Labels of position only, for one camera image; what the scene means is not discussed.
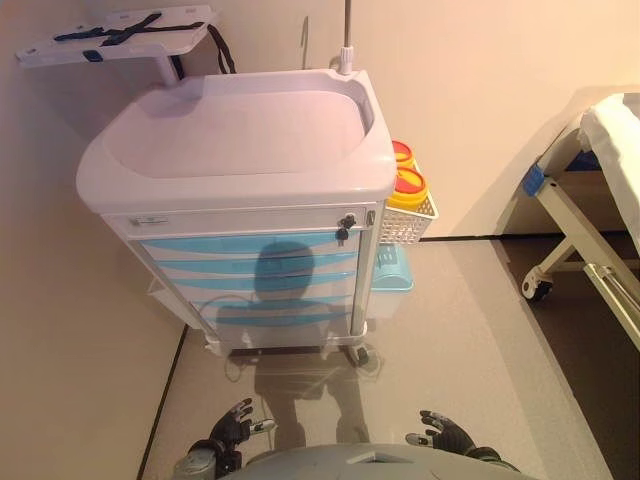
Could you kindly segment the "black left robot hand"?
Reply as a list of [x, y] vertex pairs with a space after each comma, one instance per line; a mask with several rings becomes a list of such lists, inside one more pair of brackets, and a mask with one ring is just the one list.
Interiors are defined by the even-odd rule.
[[209, 439], [214, 442], [216, 474], [224, 476], [242, 466], [242, 453], [238, 446], [251, 436], [269, 433], [276, 427], [271, 418], [253, 421], [252, 399], [246, 398], [232, 406], [214, 425]]

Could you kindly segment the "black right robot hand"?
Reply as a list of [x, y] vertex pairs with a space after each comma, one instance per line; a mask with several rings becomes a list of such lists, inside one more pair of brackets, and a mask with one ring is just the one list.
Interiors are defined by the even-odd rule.
[[425, 432], [408, 433], [405, 441], [409, 445], [443, 450], [467, 455], [476, 445], [470, 435], [450, 418], [430, 410], [419, 412]]

